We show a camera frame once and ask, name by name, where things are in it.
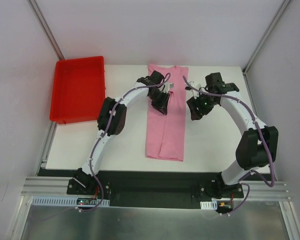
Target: metal sheet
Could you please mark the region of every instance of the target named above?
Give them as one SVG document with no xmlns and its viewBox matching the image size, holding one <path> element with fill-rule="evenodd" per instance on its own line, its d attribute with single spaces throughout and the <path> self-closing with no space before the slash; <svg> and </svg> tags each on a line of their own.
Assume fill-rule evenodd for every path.
<svg viewBox="0 0 300 240">
<path fill-rule="evenodd" d="M 230 217 L 213 210 L 99 208 L 78 213 L 32 206 L 22 240 L 284 240 L 289 239 L 278 202 L 246 202 Z"/>
</svg>

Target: cable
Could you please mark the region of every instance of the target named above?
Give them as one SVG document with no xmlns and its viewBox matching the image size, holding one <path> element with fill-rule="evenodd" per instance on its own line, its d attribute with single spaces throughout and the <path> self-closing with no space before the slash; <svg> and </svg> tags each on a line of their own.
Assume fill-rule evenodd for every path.
<svg viewBox="0 0 300 240">
<path fill-rule="evenodd" d="M 116 107 L 118 106 L 118 104 L 119 104 L 126 96 L 128 96 L 128 95 L 129 95 L 130 93 L 132 93 L 133 91 L 135 91 L 135 90 L 137 90 L 137 89 L 146 89 L 146 88 L 159 87 L 159 86 L 165 84 L 165 83 L 170 79 L 170 77 L 171 77 L 171 74 L 170 74 L 170 72 L 168 72 L 168 73 L 165 75 L 165 77 L 164 77 L 164 81 L 161 82 L 161 83 L 154 84 L 154 85 L 150 85 L 150 86 L 138 86 L 138 87 L 136 87 L 136 88 L 132 88 L 132 89 L 130 89 L 129 91 L 127 91 L 127 92 L 122 96 L 122 98 L 119 99 L 119 101 L 117 101 L 117 102 L 115 103 L 115 105 L 113 106 L 113 108 L 112 108 L 112 110 L 111 110 L 110 117 L 109 117 L 109 121 L 108 121 L 108 123 L 107 123 L 107 125 L 106 125 L 106 128 L 105 128 L 104 132 L 100 135 L 100 137 L 99 137 L 98 140 L 95 142 L 95 144 L 94 144 L 94 146 L 93 146 L 93 148 L 92 148 L 92 151 L 91 151 L 91 154 L 90 154 L 90 160 L 89 160 L 89 167 L 90 167 L 90 171 L 91 171 L 91 173 L 92 173 L 92 176 L 94 177 L 94 179 L 97 181 L 98 185 L 100 186 L 100 190 L 101 190 L 101 200 L 100 200 L 99 203 L 96 204 L 94 207 L 89 208 L 89 209 L 80 209 L 80 210 L 79 210 L 80 212 L 91 212 L 91 211 L 93 211 L 94 209 L 96 209 L 96 208 L 102 203 L 102 201 L 104 200 L 104 189 L 103 189 L 103 187 L 102 187 L 102 184 L 101 184 L 100 180 L 97 178 L 97 176 L 96 176 L 96 174 L 94 173 L 94 170 L 93 170 L 93 168 L 92 168 L 92 160 L 93 160 L 92 157 L 93 157 L 93 154 L 94 154 L 94 152 L 95 152 L 95 150 L 96 150 L 96 147 L 97 147 L 98 143 L 101 141 L 101 139 L 102 139 L 102 138 L 107 134 L 107 132 L 108 132 L 108 129 L 109 129 L 109 127 L 110 127 L 110 123 L 111 123 L 111 120 L 112 120 L 112 118 L 113 118 L 113 115 L 114 115 L 114 112 L 115 112 Z M 76 206 L 76 207 L 67 207 L 67 208 L 63 209 L 62 211 L 60 211 L 60 212 L 58 212 L 58 213 L 56 213 L 56 214 L 54 214 L 54 215 L 52 215 L 52 216 L 49 216 L 49 217 L 47 217 L 47 218 L 43 218 L 43 219 L 34 218 L 34 217 L 32 217 L 31 215 L 30 215 L 29 217 L 30 217 L 33 221 L 36 221 L 36 222 L 44 222 L 44 221 L 47 221 L 47 220 L 49 220 L 49 219 L 52 219 L 52 218 L 58 216 L 59 214 L 61 214 L 61 213 L 63 213 L 63 212 L 66 212 L 66 211 L 68 211 L 68 210 L 70 210 L 70 209 L 77 209 L 77 208 L 78 208 L 77 206 Z"/>
<path fill-rule="evenodd" d="M 96 200 L 96 198 L 98 197 L 99 191 L 100 191 L 100 187 L 98 186 L 95 190 L 94 195 L 90 198 L 90 200 Z"/>
<path fill-rule="evenodd" d="M 111 113 L 110 113 L 110 117 L 109 117 L 109 121 L 108 121 L 108 123 L 107 123 L 107 125 L 106 125 L 106 127 L 105 127 L 105 130 L 104 130 L 104 132 L 100 135 L 100 137 L 99 137 L 99 139 L 96 141 L 96 143 L 94 144 L 94 146 L 93 146 L 93 148 L 92 148 L 92 151 L 91 151 L 91 154 L 90 154 L 90 159 L 92 159 L 92 157 L 93 157 L 93 154 L 94 154 L 94 152 L 95 152 L 95 150 L 96 150 L 96 147 L 97 147 L 97 145 L 98 145 L 98 143 L 100 142 L 100 140 L 107 134 L 107 132 L 108 132 L 108 129 L 109 129 L 109 127 L 110 127 L 110 123 L 111 123 L 111 120 L 112 120 L 112 118 L 113 118 L 113 116 L 114 116 L 114 112 L 115 112 L 115 109 L 116 109 L 116 107 L 119 105 L 119 103 L 126 97 L 126 96 L 128 96 L 130 93 L 132 93 L 133 91 L 135 91 L 135 90 L 137 90 L 137 89 L 146 89 L 146 88 L 153 88 L 153 87 L 160 87 L 160 86 L 162 86 L 163 84 L 165 84 L 169 79 L 170 79 L 170 77 L 171 77 L 171 73 L 170 72 L 168 72 L 166 75 L 165 75 L 165 77 L 164 77 L 164 81 L 163 82 L 161 82 L 161 83 L 158 83 L 158 84 L 154 84 L 154 85 L 150 85 L 150 86 L 138 86 L 138 87 L 136 87 L 136 88 L 132 88 L 132 89 L 130 89 L 129 91 L 127 91 L 115 104 L 114 104 L 114 106 L 113 106 L 113 108 L 112 108 L 112 110 L 111 110 Z"/>
<path fill-rule="evenodd" d="M 184 80 L 185 84 L 186 84 L 189 88 L 191 88 L 191 89 L 197 91 L 197 92 L 200 93 L 200 94 L 207 95 L 207 96 L 212 96 L 212 97 L 218 97 L 218 98 L 221 97 L 221 98 L 232 99 L 232 100 L 235 100 L 236 102 L 240 103 L 241 105 L 243 105 L 243 106 L 246 108 L 246 110 L 249 112 L 249 114 L 250 114 L 250 116 L 251 116 L 251 118 L 252 118 L 252 121 L 253 121 L 253 123 L 254 123 L 254 125 L 255 125 L 255 127 L 256 127 L 258 133 L 259 133 L 261 142 L 262 142 L 262 144 L 263 144 L 263 147 L 264 147 L 264 149 L 265 149 L 266 155 L 267 155 L 268 160 L 269 160 L 270 175 L 271 175 L 271 183 L 269 183 L 264 177 L 262 177 L 261 179 L 264 181 L 264 183 L 265 183 L 266 185 L 268 185 L 270 188 L 272 188 L 272 187 L 275 185 L 275 181 L 276 181 L 276 179 L 275 179 L 275 171 L 274 171 L 274 163 L 273 163 L 273 159 L 272 159 L 270 150 L 269 150 L 269 148 L 268 148 L 268 145 L 267 145 L 267 143 L 266 143 L 266 140 L 265 140 L 265 138 L 264 138 L 264 136 L 263 136 L 263 134 L 262 134 L 262 132 L 261 132 L 261 128 L 260 128 L 258 122 L 256 121 L 256 117 L 255 117 L 255 115 L 254 115 L 254 112 L 250 109 L 250 107 L 249 107 L 247 104 L 245 104 L 243 101 L 241 101 L 240 99 L 238 99 L 238 98 L 236 98 L 236 97 L 234 97 L 234 96 L 223 95 L 223 94 L 216 94 L 216 93 L 210 93 L 210 92 L 204 92 L 204 91 L 201 91 L 201 90 L 199 90 L 199 89 L 196 89 L 195 87 L 193 87 L 193 86 L 190 85 L 190 83 L 188 82 L 188 80 L 187 80 L 187 78 L 186 78 L 185 76 L 183 76 L 183 80 Z M 259 172 L 255 171 L 255 170 L 251 170 L 251 172 L 256 173 L 259 177 L 262 176 Z M 245 179 L 247 176 L 249 176 L 249 175 L 251 174 L 251 172 L 248 172 L 246 175 L 244 175 L 244 178 L 241 178 L 240 181 L 242 181 L 242 180 Z"/>
<path fill-rule="evenodd" d="M 225 202 L 225 204 L 228 204 L 228 203 L 231 203 L 231 206 L 233 207 L 233 205 L 234 205 L 234 197 L 235 197 L 235 195 L 234 195 L 234 193 L 232 192 L 231 193 L 231 198 L 230 198 L 230 201 L 227 201 L 227 202 Z"/>
<path fill-rule="evenodd" d="M 242 207 L 242 205 L 247 201 L 249 194 L 250 194 L 250 185 L 247 183 L 241 183 L 241 185 L 245 185 L 247 186 L 248 190 L 246 192 L 245 198 L 242 200 L 242 202 L 236 207 L 234 208 L 231 212 L 228 213 L 223 213 L 222 215 L 228 215 L 230 216 L 230 214 L 232 214 L 233 212 L 237 211 L 240 207 Z"/>
<path fill-rule="evenodd" d="M 161 82 L 161 83 L 158 83 L 158 84 L 154 84 L 154 85 L 149 85 L 149 86 L 138 86 L 138 87 L 135 87 L 135 88 L 132 88 L 130 89 L 129 91 L 127 91 L 113 106 L 112 110 L 111 110 L 111 113 L 110 113 L 110 117 L 109 117 L 109 120 L 108 120 L 108 123 L 105 127 L 105 130 L 104 132 L 100 135 L 100 137 L 98 138 L 98 140 L 95 142 L 93 148 L 92 148 L 92 151 L 91 151 L 91 154 L 90 154 L 90 161 L 89 161 L 89 167 L 90 167 L 90 171 L 94 177 L 94 179 L 97 181 L 97 183 L 99 184 L 100 186 L 100 189 L 101 189 L 101 200 L 98 204 L 96 204 L 93 208 L 90 208 L 90 209 L 86 209 L 86 210 L 83 210 L 83 212 L 89 212 L 89 211 L 92 211 L 93 209 L 95 209 L 96 207 L 98 207 L 102 201 L 104 200 L 104 189 L 101 185 L 101 182 L 99 181 L 99 179 L 97 178 L 97 176 L 95 175 L 94 173 L 94 170 L 92 168 L 92 160 L 93 160 L 93 155 L 94 155 L 94 152 L 96 150 L 96 147 L 98 145 L 98 143 L 101 141 L 101 139 L 107 134 L 108 130 L 109 130 L 109 127 L 110 127 L 110 124 L 111 124 L 111 120 L 114 116 L 114 112 L 116 110 L 116 107 L 119 105 L 119 103 L 126 97 L 128 96 L 130 93 L 132 93 L 133 91 L 135 90 L 138 90 L 138 89 L 146 89 L 146 88 L 154 88 L 154 87 L 160 87 L 162 86 L 163 84 L 165 84 L 171 77 L 171 74 L 170 72 L 168 72 L 165 77 L 164 77 L 164 81 Z"/>
</svg>

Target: pink cloth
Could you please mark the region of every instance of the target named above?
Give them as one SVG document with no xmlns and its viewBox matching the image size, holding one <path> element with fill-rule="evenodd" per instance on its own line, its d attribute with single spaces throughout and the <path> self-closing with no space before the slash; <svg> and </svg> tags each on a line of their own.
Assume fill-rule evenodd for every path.
<svg viewBox="0 0 300 240">
<path fill-rule="evenodd" d="M 148 65 L 149 76 L 153 71 L 162 75 L 171 74 L 167 115 L 163 115 L 151 106 L 148 107 L 145 152 L 148 158 L 183 161 L 186 131 L 186 90 L 183 75 L 188 78 L 188 68 L 173 66 L 170 68 Z"/>
</svg>

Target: white wall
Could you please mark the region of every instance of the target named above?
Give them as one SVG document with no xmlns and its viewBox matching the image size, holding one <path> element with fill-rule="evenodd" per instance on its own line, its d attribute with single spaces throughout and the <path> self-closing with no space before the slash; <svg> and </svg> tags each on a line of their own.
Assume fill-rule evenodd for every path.
<svg viewBox="0 0 300 240">
<path fill-rule="evenodd" d="M 300 0 L 278 23 L 248 82 L 260 117 L 279 130 L 276 172 L 290 182 L 300 220 Z"/>
<path fill-rule="evenodd" d="M 283 0 L 37 0 L 66 59 L 244 67 Z"/>
<path fill-rule="evenodd" d="M 57 57 L 26 0 L 0 0 L 0 240 L 49 126 Z"/>
</svg>

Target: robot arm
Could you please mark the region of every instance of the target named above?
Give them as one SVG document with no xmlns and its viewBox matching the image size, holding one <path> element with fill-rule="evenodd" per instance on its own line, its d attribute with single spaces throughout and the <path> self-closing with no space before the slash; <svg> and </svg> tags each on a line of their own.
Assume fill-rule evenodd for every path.
<svg viewBox="0 0 300 240">
<path fill-rule="evenodd" d="M 211 73 L 205 79 L 207 85 L 204 89 L 209 95 L 199 93 L 193 89 L 200 89 L 199 83 L 189 82 L 189 85 L 193 88 L 186 87 L 187 90 L 193 92 L 193 97 L 187 101 L 191 119 L 199 120 L 211 112 L 215 105 L 220 105 L 234 120 L 242 136 L 235 152 L 236 160 L 227 169 L 220 172 L 217 179 L 205 188 L 208 195 L 219 199 L 224 192 L 235 189 L 240 179 L 251 170 L 269 164 L 265 147 L 260 143 L 260 136 L 255 122 L 261 128 L 273 162 L 276 159 L 278 130 L 274 126 L 268 127 L 252 111 L 248 111 L 242 102 L 240 103 L 242 96 L 237 86 L 234 83 L 223 82 L 219 72 Z"/>
<path fill-rule="evenodd" d="M 107 97 L 102 105 L 97 119 L 98 135 L 91 150 L 89 158 L 79 168 L 70 181 L 71 189 L 68 192 L 76 191 L 85 194 L 94 194 L 97 182 L 92 177 L 92 171 L 97 174 L 100 169 L 103 153 L 109 142 L 121 133 L 125 126 L 127 109 L 136 101 L 143 97 L 151 99 L 153 108 L 166 115 L 168 113 L 169 90 L 173 88 L 173 83 L 161 83 L 165 77 L 157 71 L 151 76 L 139 78 L 133 88 L 126 94 L 117 98 Z"/>
</svg>

